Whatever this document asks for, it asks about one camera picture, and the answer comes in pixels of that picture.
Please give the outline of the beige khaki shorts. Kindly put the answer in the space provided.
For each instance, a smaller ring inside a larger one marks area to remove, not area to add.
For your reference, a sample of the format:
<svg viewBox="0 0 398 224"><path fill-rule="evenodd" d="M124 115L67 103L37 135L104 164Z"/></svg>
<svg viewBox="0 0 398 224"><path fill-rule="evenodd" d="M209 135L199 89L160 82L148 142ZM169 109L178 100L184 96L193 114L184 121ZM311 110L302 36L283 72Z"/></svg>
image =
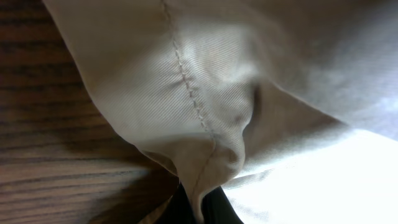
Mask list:
<svg viewBox="0 0 398 224"><path fill-rule="evenodd" d="M198 223L397 222L396 1L45 1Z"/></svg>

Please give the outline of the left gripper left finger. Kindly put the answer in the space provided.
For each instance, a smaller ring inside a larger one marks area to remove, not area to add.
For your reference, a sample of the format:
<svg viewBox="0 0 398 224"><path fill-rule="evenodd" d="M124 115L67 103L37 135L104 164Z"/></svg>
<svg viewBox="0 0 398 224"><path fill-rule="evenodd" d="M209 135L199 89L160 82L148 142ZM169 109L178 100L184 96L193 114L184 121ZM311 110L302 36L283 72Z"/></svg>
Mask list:
<svg viewBox="0 0 398 224"><path fill-rule="evenodd" d="M155 224L196 224L192 207L182 184L178 185L166 209Z"/></svg>

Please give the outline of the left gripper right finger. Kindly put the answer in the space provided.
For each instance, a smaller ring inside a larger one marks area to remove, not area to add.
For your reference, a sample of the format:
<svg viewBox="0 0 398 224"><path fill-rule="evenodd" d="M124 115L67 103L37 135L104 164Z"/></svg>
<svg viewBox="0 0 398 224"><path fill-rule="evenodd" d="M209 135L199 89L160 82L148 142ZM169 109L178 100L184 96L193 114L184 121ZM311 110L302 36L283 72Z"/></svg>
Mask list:
<svg viewBox="0 0 398 224"><path fill-rule="evenodd" d="M205 224L243 224L221 187L203 198L201 211Z"/></svg>

